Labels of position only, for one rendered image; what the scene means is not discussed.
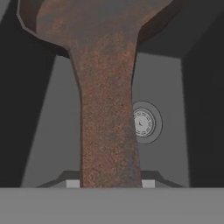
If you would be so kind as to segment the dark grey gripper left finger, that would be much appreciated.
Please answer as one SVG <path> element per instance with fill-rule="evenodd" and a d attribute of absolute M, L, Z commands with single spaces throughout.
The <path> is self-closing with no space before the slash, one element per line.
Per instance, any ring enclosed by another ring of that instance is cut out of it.
<path fill-rule="evenodd" d="M 62 188 L 79 188 L 80 172 L 63 171 L 56 179 L 39 185 L 38 188 L 62 187 Z"/>

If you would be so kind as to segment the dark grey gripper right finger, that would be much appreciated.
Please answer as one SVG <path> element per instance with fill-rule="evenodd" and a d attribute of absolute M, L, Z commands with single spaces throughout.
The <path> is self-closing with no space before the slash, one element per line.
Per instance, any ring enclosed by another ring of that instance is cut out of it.
<path fill-rule="evenodd" d="M 182 188 L 182 185 L 165 179 L 159 171 L 141 171 L 141 178 L 143 188 Z"/>

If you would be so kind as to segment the rusty brown pan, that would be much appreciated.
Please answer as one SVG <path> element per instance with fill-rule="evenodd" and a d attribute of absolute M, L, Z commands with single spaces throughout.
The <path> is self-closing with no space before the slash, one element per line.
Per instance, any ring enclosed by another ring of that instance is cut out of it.
<path fill-rule="evenodd" d="M 80 185 L 142 184 L 132 108 L 137 47 L 186 0 L 18 0 L 22 27 L 65 48 L 80 88 Z"/>

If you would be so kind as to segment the round metal sink drain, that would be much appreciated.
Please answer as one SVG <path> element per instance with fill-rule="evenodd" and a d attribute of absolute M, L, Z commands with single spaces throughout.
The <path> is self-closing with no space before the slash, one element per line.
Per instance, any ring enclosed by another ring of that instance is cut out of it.
<path fill-rule="evenodd" d="M 136 139 L 139 144 L 156 141 L 163 129 L 163 118 L 158 108 L 147 101 L 133 103 Z"/>

